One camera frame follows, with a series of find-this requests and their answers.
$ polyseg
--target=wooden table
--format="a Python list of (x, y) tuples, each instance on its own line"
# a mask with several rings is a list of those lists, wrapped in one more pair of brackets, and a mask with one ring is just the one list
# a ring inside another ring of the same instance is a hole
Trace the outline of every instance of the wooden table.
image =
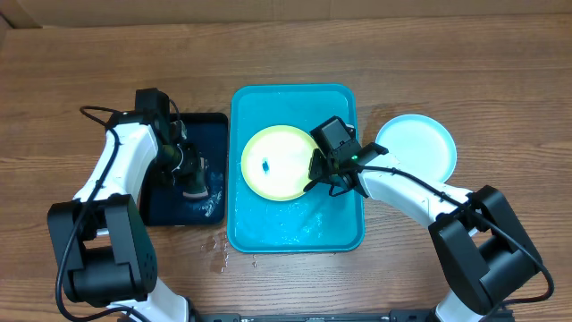
[[(443, 123), (458, 144), (450, 183), (503, 191), (556, 280), (517, 319), (571, 319), (572, 15), (10, 30), (0, 59), (1, 319), (63, 319), (46, 212), (104, 144), (79, 106), (129, 110), (135, 89), (158, 87), (184, 112), (228, 114), (245, 85), (311, 82), (354, 91), (363, 142), (399, 114)], [(366, 228), (349, 253), (256, 258), (224, 248), (225, 225), (148, 231), (160, 277), (205, 313), (436, 305), (449, 287), (428, 233), (371, 200)], [(537, 276), (517, 295), (545, 287)]]

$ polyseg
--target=teal tray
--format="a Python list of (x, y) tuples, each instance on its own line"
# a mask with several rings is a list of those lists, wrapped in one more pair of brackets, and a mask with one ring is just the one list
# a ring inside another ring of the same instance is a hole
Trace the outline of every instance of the teal tray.
[(356, 99), (340, 84), (248, 86), (232, 99), (227, 234), (242, 252), (347, 251), (366, 235), (363, 198), (328, 195), (318, 184), (290, 201), (255, 194), (240, 170), (242, 150), (257, 132), (291, 125), (310, 132), (337, 115), (356, 128)]

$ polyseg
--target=cable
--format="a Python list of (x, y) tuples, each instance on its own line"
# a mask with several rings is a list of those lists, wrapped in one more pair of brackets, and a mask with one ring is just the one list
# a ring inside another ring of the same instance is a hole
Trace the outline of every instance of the cable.
[(493, 224), (488, 219), (484, 218), (483, 216), (479, 216), (477, 213), (475, 213), (475, 211), (469, 209), (467, 207), (467, 205), (465, 205), (459, 201), (456, 201), (455, 199), (448, 196), (444, 191), (439, 191), (438, 189), (434, 188), (429, 183), (424, 182), (423, 180), (415, 177), (413, 174), (406, 173), (406, 172), (401, 171), (400, 169), (396, 169), (396, 168), (389, 168), (389, 167), (383, 167), (383, 166), (358, 165), (358, 166), (351, 167), (348, 169), (341, 169), (338, 172), (338, 174), (348, 173), (348, 172), (352, 172), (352, 171), (356, 171), (356, 170), (357, 171), (363, 171), (363, 170), (381, 171), (381, 172), (386, 172), (386, 173), (391, 173), (391, 174), (398, 174), (398, 175), (401, 175), (401, 176), (404, 176), (404, 177), (410, 179), (411, 181), (421, 185), (422, 187), (426, 188), (428, 191), (434, 193), (435, 195), (439, 196), (441, 199), (449, 202), (450, 204), (455, 205), (455, 206), (460, 207), (460, 208), (464, 208), (475, 219), (477, 219), (481, 223), (489, 226), (489, 228), (491, 228), (491, 230), (493, 232), (497, 233), (502, 238), (504, 238), (507, 242), (509, 242), (512, 245), (514, 245), (515, 247), (517, 247), (523, 254), (525, 254), (527, 257), (529, 257), (533, 261), (533, 263), (536, 265), (536, 267), (538, 267), (538, 269), (543, 273), (544, 278), (546, 279), (546, 283), (548, 284), (548, 290), (543, 295), (540, 295), (540, 296), (502, 301), (501, 303), (497, 304), (493, 308), (493, 310), (485, 318), (488, 318), (490, 315), (492, 315), (494, 312), (496, 312), (496, 310), (500, 306), (546, 301), (554, 294), (554, 288), (555, 288), (554, 280), (552, 279), (552, 275), (548, 271), (548, 268), (546, 268), (546, 266), (543, 263), (541, 263), (536, 257), (534, 257), (530, 252), (528, 252), (528, 250), (526, 250), (525, 247), (523, 245), (521, 245), (518, 241), (515, 241), (514, 238), (510, 237), (507, 233), (505, 233), (497, 225)]
[(119, 146), (121, 145), (121, 142), (119, 141), (119, 136), (117, 135), (117, 132), (112, 128), (108, 128), (107, 123), (105, 123), (104, 121), (102, 121), (102, 120), (96, 118), (94, 115), (86, 112), (87, 110), (97, 110), (97, 111), (105, 111), (105, 112), (111, 112), (111, 113), (120, 113), (120, 112), (113, 110), (111, 108), (99, 107), (99, 106), (83, 106), (80, 108), (80, 112), (82, 114), (87, 116), (89, 119), (91, 119), (91, 120), (93, 120), (99, 124), (102, 124), (103, 126), (105, 126), (105, 128), (109, 132), (111, 132), (113, 134), (115, 144), (114, 144), (114, 150), (112, 152), (112, 155), (110, 156), (109, 161), (107, 161), (107, 164), (105, 165), (103, 172), (99, 176), (99, 179), (96, 181), (96, 185), (94, 186), (93, 191), (89, 194), (88, 199), (83, 204), (83, 207), (81, 208), (80, 213), (78, 214), (78, 217), (76, 218), (73, 229), (71, 230), (68, 243), (65, 245), (65, 250), (63, 251), (63, 256), (62, 256), (62, 262), (60, 263), (60, 266), (59, 266), (58, 271), (57, 271), (57, 277), (55, 279), (55, 304), (57, 305), (57, 308), (60, 310), (60, 313), (62, 313), (62, 315), (65, 318), (67, 318), (68, 320), (73, 321), (73, 322), (76, 322), (76, 321), (78, 321), (78, 322), (92, 321), (94, 319), (101, 318), (101, 317), (110, 315), (110, 314), (115, 313), (115, 312), (126, 312), (127, 314), (132, 314), (134, 317), (138, 318), (139, 320), (141, 320), (143, 322), (149, 322), (148, 319), (145, 318), (145, 316), (143, 316), (141, 313), (137, 312), (134, 308), (117, 307), (117, 308), (104, 310), (102, 312), (90, 315), (88, 317), (78, 318), (78, 317), (73, 316), (63, 305), (63, 298), (62, 298), (63, 273), (65, 272), (65, 267), (67, 264), (68, 257), (70, 257), (70, 250), (72, 249), (74, 237), (76, 237), (76, 235), (78, 234), (78, 230), (80, 229), (80, 226), (83, 223), (83, 219), (84, 219), (86, 213), (88, 212), (89, 207), (91, 206), (91, 203), (96, 198), (97, 193), (101, 189), (103, 182), (105, 181), (105, 177), (109, 173), (111, 166), (114, 163), (115, 157), (117, 157), (117, 152), (119, 151)]
[(172, 107), (175, 108), (175, 112), (177, 112), (177, 121), (181, 121), (181, 113), (179, 113), (179, 108), (177, 107), (177, 105), (175, 104), (175, 101), (173, 101), (172, 99), (169, 98), (169, 102), (171, 102)]

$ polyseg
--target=black tray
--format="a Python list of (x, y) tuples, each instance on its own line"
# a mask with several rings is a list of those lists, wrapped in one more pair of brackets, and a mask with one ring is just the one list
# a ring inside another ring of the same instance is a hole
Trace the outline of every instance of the black tray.
[(147, 175), (141, 188), (139, 212), (145, 225), (214, 225), (224, 219), (228, 165), (228, 118), (222, 113), (183, 113), (187, 141), (207, 160), (209, 197), (189, 201), (181, 187), (153, 184)]

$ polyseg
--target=white arm segment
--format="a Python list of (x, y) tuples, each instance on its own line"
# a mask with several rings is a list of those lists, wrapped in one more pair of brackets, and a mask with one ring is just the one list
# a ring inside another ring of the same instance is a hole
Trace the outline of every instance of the white arm segment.
[[(390, 153), (376, 157), (367, 165), (394, 167), (412, 174)], [(416, 177), (427, 182), (438, 191), (444, 191), (461, 203), (468, 200), (467, 194), (471, 192), (467, 189), (427, 180), (418, 175)], [(425, 229), (435, 221), (439, 214), (449, 214), (457, 208), (457, 206), (441, 200), (439, 196), (432, 194), (416, 182), (398, 174), (364, 170), (359, 175), (359, 180), (369, 197), (395, 207), (406, 216), (417, 221)], [(471, 236), (475, 233), (476, 229), (469, 232)], [(447, 297), (439, 303), (435, 310), (435, 315), (441, 322), (477, 322), (483, 318), (483, 316), (474, 313), (463, 304), (453, 291), (449, 291)]]
[[(107, 199), (114, 193), (130, 194), (137, 202), (145, 173), (158, 151), (157, 140), (150, 125), (126, 123), (114, 127), (121, 145), (114, 164), (95, 200)], [(104, 171), (116, 144), (111, 132), (106, 133), (105, 148), (88, 182), (73, 197), (85, 202), (93, 191), (96, 180)]]
[[(155, 289), (147, 295), (146, 301), (116, 301), (107, 306), (115, 308), (125, 306), (134, 308), (151, 322), (188, 322), (189, 303), (187, 300), (172, 292), (167, 285), (157, 278)], [(140, 322), (138, 318), (130, 316), (131, 319)]]
[[(391, 153), (376, 157), (367, 166), (394, 167), (411, 173)], [(458, 202), (466, 202), (468, 200), (467, 194), (471, 192), (467, 189), (456, 188), (445, 183), (417, 177), (429, 183), (438, 191), (445, 191)], [(416, 182), (398, 174), (364, 170), (359, 174), (359, 180), (369, 197), (394, 206), (424, 228), (429, 227), (439, 214), (449, 214), (457, 208), (457, 206), (441, 200), (441, 197), (432, 194)]]

